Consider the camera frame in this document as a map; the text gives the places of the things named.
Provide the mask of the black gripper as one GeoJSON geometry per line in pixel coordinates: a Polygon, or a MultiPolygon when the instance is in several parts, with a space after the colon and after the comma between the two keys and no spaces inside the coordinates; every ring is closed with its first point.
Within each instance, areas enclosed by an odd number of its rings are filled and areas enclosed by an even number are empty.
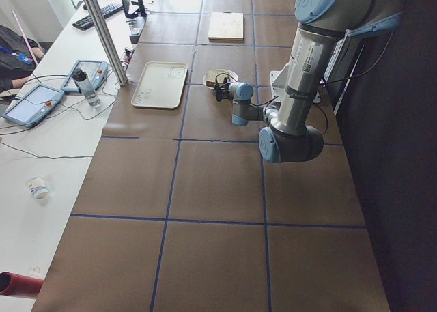
{"type": "Polygon", "coordinates": [[[219,89],[221,91],[229,91],[230,83],[231,83],[231,79],[230,78],[224,78],[223,79],[223,83],[221,83],[219,85],[219,89]]]}

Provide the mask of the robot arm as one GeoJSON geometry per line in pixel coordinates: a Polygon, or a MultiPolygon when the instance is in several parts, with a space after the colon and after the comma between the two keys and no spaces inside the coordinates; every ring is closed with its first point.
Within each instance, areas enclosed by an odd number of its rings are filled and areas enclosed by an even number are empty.
{"type": "Polygon", "coordinates": [[[303,162],[322,151],[322,134],[306,119],[338,41],[378,36],[399,26],[405,0],[296,0],[298,28],[290,60],[277,76],[281,106],[254,106],[253,88],[242,82],[215,83],[216,99],[233,102],[232,122],[264,121],[259,150],[270,163],[303,162]]]}

